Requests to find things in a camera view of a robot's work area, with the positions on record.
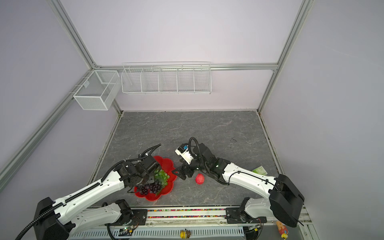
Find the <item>divided wire basket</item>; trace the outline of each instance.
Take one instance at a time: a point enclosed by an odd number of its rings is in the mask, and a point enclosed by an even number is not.
[[[209,63],[192,65],[123,64],[122,91],[126,94],[211,93]]]
[[[73,97],[84,110],[108,110],[120,87],[117,71],[93,70]]]

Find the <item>gray table surface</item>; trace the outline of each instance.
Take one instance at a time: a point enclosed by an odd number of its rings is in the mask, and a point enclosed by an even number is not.
[[[136,158],[143,150],[158,143],[162,145],[153,156],[170,158],[174,166],[182,165],[175,149],[195,137],[204,143],[216,157],[227,159],[236,165],[252,170],[263,166],[269,176],[277,176],[265,135],[254,111],[210,112],[126,112],[100,165],[99,179],[114,163]],[[206,177],[202,185],[192,178],[177,178],[173,190],[150,202],[128,194],[128,189],[115,192],[94,206],[125,199],[131,207],[136,206],[194,206],[194,205],[240,205],[244,197],[260,198],[256,193],[238,185],[222,185]]]

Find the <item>white sticker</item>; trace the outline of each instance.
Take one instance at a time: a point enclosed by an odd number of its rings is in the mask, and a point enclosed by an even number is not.
[[[84,83],[84,87],[87,88],[88,85],[89,85],[89,81],[87,80],[87,81],[85,81],[85,83]]]

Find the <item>red plate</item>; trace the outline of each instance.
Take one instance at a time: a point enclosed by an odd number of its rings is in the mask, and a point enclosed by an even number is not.
[[[137,197],[145,197],[148,201],[156,201],[161,197],[161,195],[166,195],[170,193],[173,189],[173,182],[176,180],[177,176],[172,173],[172,170],[175,168],[173,167],[173,161],[169,158],[162,158],[160,156],[154,156],[156,161],[161,165],[161,169],[164,170],[169,175],[168,178],[168,185],[166,185],[159,194],[154,193],[148,193],[147,195],[141,195],[140,193],[135,193]]]

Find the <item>purple grape bunch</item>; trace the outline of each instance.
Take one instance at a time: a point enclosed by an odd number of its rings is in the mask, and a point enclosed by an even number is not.
[[[154,183],[142,185],[139,189],[139,193],[141,195],[147,195],[148,193],[154,193],[156,194],[158,191],[160,191],[162,188],[160,181],[155,180]]]

